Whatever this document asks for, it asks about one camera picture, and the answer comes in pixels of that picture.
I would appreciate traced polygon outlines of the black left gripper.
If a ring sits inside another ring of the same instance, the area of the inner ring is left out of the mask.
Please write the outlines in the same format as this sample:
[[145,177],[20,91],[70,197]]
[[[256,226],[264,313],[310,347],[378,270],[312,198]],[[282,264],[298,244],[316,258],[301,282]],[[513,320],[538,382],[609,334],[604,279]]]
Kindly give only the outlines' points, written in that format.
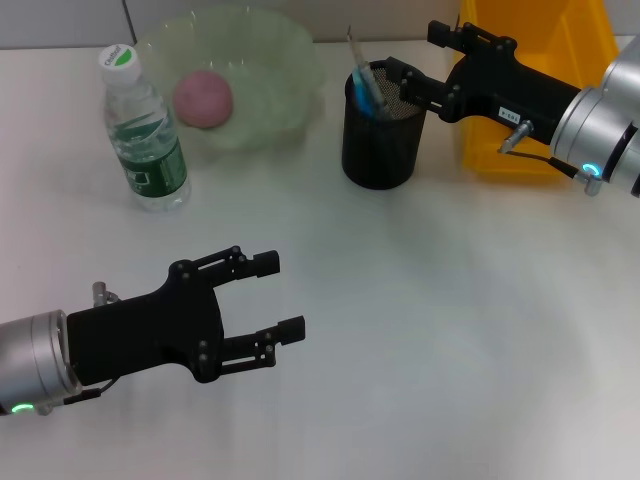
[[72,370],[81,384],[93,385],[165,364],[187,368],[199,383],[272,368],[278,345],[306,338],[304,317],[223,338],[213,288],[279,272],[277,251],[250,257],[239,246],[177,261],[157,290],[67,317]]

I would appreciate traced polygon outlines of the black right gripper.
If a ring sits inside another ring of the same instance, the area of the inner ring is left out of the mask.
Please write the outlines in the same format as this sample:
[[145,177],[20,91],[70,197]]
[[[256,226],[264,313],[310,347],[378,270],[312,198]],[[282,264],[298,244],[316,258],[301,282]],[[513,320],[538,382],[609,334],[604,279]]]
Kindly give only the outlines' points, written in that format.
[[481,116],[514,128],[528,120],[531,137],[545,145],[580,89],[532,69],[515,58],[517,43],[466,22],[451,28],[432,20],[427,41],[463,54],[447,80],[426,76],[395,57],[385,63],[386,78],[402,101],[436,113],[448,123]]

